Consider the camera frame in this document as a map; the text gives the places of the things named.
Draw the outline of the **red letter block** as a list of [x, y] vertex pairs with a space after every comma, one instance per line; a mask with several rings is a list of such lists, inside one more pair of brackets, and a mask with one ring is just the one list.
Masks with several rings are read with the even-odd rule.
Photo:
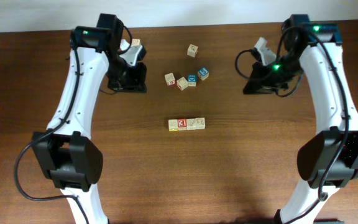
[[187, 119], [182, 118], [182, 119], [177, 119], [178, 121], [178, 130], [179, 131], [186, 131], [187, 130]]

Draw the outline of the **wooden block with swirl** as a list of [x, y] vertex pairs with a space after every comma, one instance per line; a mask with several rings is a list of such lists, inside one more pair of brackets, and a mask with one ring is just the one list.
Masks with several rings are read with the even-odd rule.
[[204, 129], [206, 127], [205, 118], [196, 118], [196, 128]]

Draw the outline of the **wooden block cluster bottom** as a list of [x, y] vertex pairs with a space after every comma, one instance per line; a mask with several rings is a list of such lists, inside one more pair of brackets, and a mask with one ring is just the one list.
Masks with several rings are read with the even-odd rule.
[[195, 118], [190, 118], [186, 120], [186, 127], [187, 130], [196, 130], [196, 119]]

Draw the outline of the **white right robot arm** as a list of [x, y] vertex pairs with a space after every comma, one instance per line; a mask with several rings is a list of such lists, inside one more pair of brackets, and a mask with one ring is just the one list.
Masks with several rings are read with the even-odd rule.
[[316, 116], [316, 136], [297, 155], [300, 179], [274, 223], [315, 223], [327, 200], [358, 178], [358, 112], [342, 62], [342, 36], [335, 23], [311, 22], [293, 14], [282, 24], [278, 49], [265, 39], [250, 50], [255, 58], [246, 95], [293, 94], [288, 85], [307, 79]]

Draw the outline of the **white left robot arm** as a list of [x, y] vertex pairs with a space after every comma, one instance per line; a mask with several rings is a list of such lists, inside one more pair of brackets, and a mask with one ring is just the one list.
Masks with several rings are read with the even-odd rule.
[[91, 123], [102, 80], [115, 93], [145, 93], [143, 45], [122, 38], [127, 28], [114, 14], [100, 14], [95, 27], [70, 32], [70, 69], [57, 110], [30, 147], [43, 175], [69, 202], [76, 223], [109, 223], [98, 192], [102, 152], [91, 141]]

